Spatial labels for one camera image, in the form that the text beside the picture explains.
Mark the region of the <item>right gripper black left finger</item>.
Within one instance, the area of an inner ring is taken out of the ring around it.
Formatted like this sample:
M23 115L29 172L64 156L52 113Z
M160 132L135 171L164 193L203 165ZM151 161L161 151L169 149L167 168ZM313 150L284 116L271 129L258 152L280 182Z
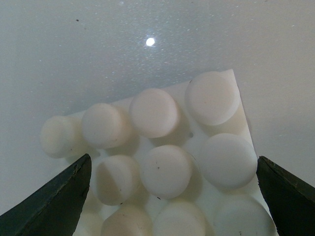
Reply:
M71 236L90 188L88 154L1 215L2 236Z

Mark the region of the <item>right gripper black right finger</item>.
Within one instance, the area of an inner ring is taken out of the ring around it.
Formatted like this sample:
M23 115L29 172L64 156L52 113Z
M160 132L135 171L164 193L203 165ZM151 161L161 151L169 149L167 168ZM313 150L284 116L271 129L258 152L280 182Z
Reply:
M264 156L256 175L278 235L313 236L315 188Z

